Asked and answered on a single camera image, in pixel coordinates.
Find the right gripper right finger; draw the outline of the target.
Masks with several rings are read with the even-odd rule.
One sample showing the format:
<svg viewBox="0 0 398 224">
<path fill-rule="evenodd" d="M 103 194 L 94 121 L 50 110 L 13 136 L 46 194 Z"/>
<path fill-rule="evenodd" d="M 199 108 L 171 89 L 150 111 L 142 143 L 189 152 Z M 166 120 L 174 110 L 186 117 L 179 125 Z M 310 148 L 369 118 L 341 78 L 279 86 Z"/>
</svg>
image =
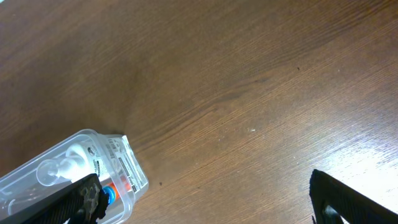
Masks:
<svg viewBox="0 0 398 224">
<path fill-rule="evenodd" d="M 314 216 L 322 223 L 397 223 L 397 214 L 320 170 L 310 177 Z"/>
</svg>

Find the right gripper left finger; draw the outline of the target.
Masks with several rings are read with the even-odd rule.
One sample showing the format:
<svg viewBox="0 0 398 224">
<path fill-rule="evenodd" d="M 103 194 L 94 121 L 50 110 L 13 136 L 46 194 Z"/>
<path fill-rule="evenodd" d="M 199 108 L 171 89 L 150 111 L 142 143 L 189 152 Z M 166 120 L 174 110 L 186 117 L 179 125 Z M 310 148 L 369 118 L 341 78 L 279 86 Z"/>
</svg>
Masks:
<svg viewBox="0 0 398 224">
<path fill-rule="evenodd" d="M 11 215 L 1 224 L 90 224 L 104 218 L 107 194 L 96 174 L 90 174 L 43 200 Z"/>
</svg>

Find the white spray bottle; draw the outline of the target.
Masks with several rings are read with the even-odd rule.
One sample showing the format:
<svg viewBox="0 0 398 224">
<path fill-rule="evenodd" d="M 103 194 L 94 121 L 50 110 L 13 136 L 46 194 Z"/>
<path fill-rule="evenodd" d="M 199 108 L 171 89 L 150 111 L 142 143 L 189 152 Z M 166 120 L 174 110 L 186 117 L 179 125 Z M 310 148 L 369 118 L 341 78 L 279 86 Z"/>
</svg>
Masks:
<svg viewBox="0 0 398 224">
<path fill-rule="evenodd" d="M 72 183 L 95 173 L 93 161 L 96 158 L 96 148 L 90 143 L 74 143 L 64 156 L 42 161 L 36 172 L 40 184 L 50 187 L 66 181 Z"/>
</svg>

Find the clear plastic container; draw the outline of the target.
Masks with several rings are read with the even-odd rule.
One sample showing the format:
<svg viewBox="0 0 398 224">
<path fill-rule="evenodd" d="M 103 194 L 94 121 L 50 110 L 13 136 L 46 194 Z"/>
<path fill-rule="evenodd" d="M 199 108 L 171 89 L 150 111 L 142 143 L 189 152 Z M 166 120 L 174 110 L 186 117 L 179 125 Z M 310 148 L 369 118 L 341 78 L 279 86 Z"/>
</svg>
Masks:
<svg viewBox="0 0 398 224">
<path fill-rule="evenodd" d="M 96 174 L 110 196 L 98 223 L 122 223 L 147 192 L 149 181 L 127 136 L 83 129 L 1 177 L 1 219 Z"/>
</svg>

